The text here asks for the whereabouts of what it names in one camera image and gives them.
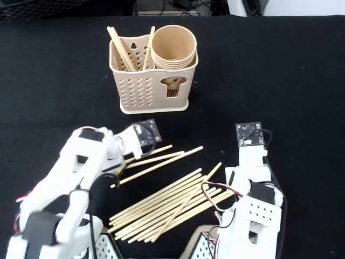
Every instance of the wire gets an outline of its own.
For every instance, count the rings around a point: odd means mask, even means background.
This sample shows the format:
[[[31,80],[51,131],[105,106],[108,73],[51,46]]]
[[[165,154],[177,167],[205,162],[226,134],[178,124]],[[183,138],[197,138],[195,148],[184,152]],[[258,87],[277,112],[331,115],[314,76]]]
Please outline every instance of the wire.
[[[166,6],[166,2],[165,2],[165,0],[162,0],[162,1],[163,1],[163,8],[162,8],[162,11],[161,11],[160,15],[162,15],[162,14],[163,14],[163,12],[164,12],[164,10],[165,10],[165,6]]]
[[[210,229],[210,231],[209,231],[209,233],[208,233],[208,235],[207,235],[207,239],[206,239],[206,240],[207,240],[207,246],[208,246],[208,248],[209,248],[209,251],[210,251],[210,254],[211,254],[211,256],[212,256],[212,259],[217,259],[217,258],[211,253],[210,242],[209,242],[209,239],[210,239],[210,236],[211,236],[211,232],[212,232],[212,230],[215,229],[215,228],[228,228],[228,227],[232,224],[233,219],[235,218],[235,213],[236,213],[236,209],[234,209],[233,214],[232,214],[232,219],[231,219],[231,221],[230,221],[230,223],[229,223],[228,225],[226,225],[226,226],[221,226],[221,225],[213,226],[213,227]]]
[[[243,143],[245,144],[245,140],[247,140],[248,137],[254,136],[255,134],[257,134],[257,133],[259,133],[259,132],[267,133],[267,134],[270,135],[270,138],[268,139],[268,142],[267,142],[267,143],[265,144],[265,146],[264,146],[265,149],[266,149],[266,148],[269,146],[269,144],[271,143],[272,139],[273,139],[273,132],[272,132],[272,131],[269,131],[268,129],[261,128],[261,129],[258,129],[258,130],[256,130],[256,131],[253,131],[253,132],[249,133],[249,134],[247,135],[247,137],[245,137],[245,138],[243,139]]]
[[[14,232],[15,232],[15,235],[18,235],[18,234],[21,233],[20,230],[19,230],[19,228],[18,228],[18,220],[19,220],[19,217],[20,217],[20,213],[17,212],[16,215],[15,215],[15,220],[14,220],[14,222],[13,222],[13,230],[14,230]]]
[[[211,6],[210,6],[210,5],[207,5],[206,2],[203,2],[202,0],[199,0],[199,1],[200,1],[201,5],[205,5],[205,6],[207,6],[208,8],[211,8]]]
[[[283,246],[283,243],[284,243],[284,237],[285,237],[285,227],[286,227],[286,217],[287,217],[287,199],[285,197],[285,194],[282,192],[282,189],[279,185],[279,182],[277,181],[277,178],[275,177],[274,173],[273,173],[273,170],[271,168],[271,165],[270,165],[270,162],[268,160],[268,158],[265,156],[264,157],[264,161],[265,163],[267,164],[270,172],[271,172],[271,178],[273,179],[272,182],[274,182],[275,184],[275,187],[277,189],[279,189],[282,193],[282,200],[283,200],[283,204],[284,204],[284,211],[283,211],[283,217],[282,217],[282,227],[281,227],[281,232],[280,232],[280,246],[279,246],[279,249],[277,249],[277,253],[278,253],[278,256],[277,258],[280,258],[281,257],[281,252],[282,252],[282,246]]]
[[[205,191],[204,189],[204,185],[216,185],[216,186],[221,186],[221,187],[224,187],[225,189],[228,189],[232,192],[234,192],[236,195],[239,195],[239,196],[243,196],[241,193],[239,193],[238,191],[236,191],[235,189],[231,188],[229,185],[225,185],[223,183],[219,183],[219,182],[208,182],[208,181],[205,181],[205,182],[202,182],[201,183],[201,190],[203,191],[205,197],[213,204],[213,206],[220,212],[225,212],[229,209],[220,209],[217,204],[212,200],[211,197],[208,196],[207,192]]]
[[[95,242],[95,236],[94,236],[94,227],[93,227],[93,214],[92,214],[92,206],[91,206],[91,201],[92,201],[92,195],[91,195],[91,189],[92,187],[94,186],[94,184],[100,179],[100,178],[103,178],[103,177],[110,177],[110,178],[113,178],[113,179],[116,179],[116,175],[114,174],[111,174],[111,173],[104,173],[104,174],[101,174],[99,175],[95,180],[94,182],[92,183],[92,185],[90,186],[90,189],[89,190],[86,190],[86,189],[82,189],[80,187],[80,184],[82,182],[82,179],[80,181],[80,183],[75,187],[74,190],[72,190],[70,192],[70,195],[71,193],[77,191],[77,190],[81,190],[81,191],[84,191],[84,192],[87,192],[88,195],[89,195],[89,216],[90,216],[90,235],[91,235],[91,246],[92,246],[92,253],[93,253],[93,259],[97,259],[97,253],[96,253],[96,242]]]
[[[155,133],[153,132],[152,129],[150,129],[149,127],[146,127],[144,125],[134,124],[134,126],[141,126],[142,128],[146,129],[150,133],[150,135],[152,137],[152,141],[153,141],[151,150],[149,152],[144,153],[141,157],[144,158],[144,157],[146,157],[148,155],[151,155],[151,153],[153,152],[153,150],[155,150],[155,147],[156,147]]]

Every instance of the paper cup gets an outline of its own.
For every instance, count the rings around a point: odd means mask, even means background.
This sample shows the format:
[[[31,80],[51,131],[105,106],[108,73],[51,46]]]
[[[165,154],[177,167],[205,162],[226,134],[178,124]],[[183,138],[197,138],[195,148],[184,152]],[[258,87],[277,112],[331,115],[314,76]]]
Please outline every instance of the paper cup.
[[[152,38],[152,59],[163,69],[182,69],[193,61],[196,45],[195,36],[187,28],[179,25],[164,26]]]

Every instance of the perforated basket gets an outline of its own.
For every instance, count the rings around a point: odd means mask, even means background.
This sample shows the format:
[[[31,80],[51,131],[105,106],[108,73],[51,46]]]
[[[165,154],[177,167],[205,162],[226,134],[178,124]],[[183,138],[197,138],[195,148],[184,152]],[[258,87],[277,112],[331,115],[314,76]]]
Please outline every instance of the perforated basket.
[[[121,111],[126,114],[183,111],[193,81],[198,54],[191,65],[181,70],[153,69],[148,58],[147,70],[141,71],[149,35],[120,37],[137,72],[128,72],[114,44],[109,45],[109,66],[120,96]]]

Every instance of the black cloth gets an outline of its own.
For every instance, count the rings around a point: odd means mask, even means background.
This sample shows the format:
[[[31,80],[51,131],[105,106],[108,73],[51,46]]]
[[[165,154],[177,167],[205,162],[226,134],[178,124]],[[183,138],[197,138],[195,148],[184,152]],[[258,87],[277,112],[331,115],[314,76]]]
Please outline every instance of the black cloth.
[[[180,24],[198,40],[199,65],[184,112],[125,115],[108,67],[106,26],[122,36]],[[198,152],[117,190],[99,183],[93,204],[108,218],[182,175],[238,164],[234,125],[261,121],[275,137],[268,158],[289,201],[282,258],[344,258],[345,17],[86,18],[0,25],[0,249],[12,234],[16,197],[51,169],[72,131],[117,133],[154,118],[173,151]],[[141,168],[129,171],[138,172]],[[224,169],[213,181],[224,182]],[[156,243],[119,242],[130,258],[179,257],[213,209]]]

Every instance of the white robotic arm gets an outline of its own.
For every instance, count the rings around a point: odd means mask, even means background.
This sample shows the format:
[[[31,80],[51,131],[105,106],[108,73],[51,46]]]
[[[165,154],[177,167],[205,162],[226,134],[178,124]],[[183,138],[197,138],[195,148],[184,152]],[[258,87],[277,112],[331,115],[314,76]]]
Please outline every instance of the white robotic arm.
[[[125,167],[124,155],[133,153],[136,159],[142,156],[138,131],[142,131],[139,125],[131,125],[117,135],[105,127],[100,129],[82,127],[75,130],[62,148],[60,157],[51,171],[20,205],[20,232],[11,238],[6,259],[66,259],[89,247],[91,244],[89,223],[80,226],[83,219],[89,218],[85,214],[89,204],[88,191],[101,174],[118,175]],[[40,213],[61,195],[70,196],[70,205],[64,215],[60,214],[56,217]],[[94,235],[97,239],[103,225],[95,216],[93,221]],[[35,240],[37,239],[35,235],[39,235],[40,231],[37,229],[37,233],[28,233],[28,222],[30,224],[47,222],[54,226],[51,241],[48,238],[44,241],[47,243],[37,244],[39,248],[30,245],[38,242]]]
[[[216,257],[275,259],[283,194],[263,163],[264,130],[253,122],[237,124],[236,131],[239,166],[227,167],[225,175],[226,183],[242,196],[223,213]]]

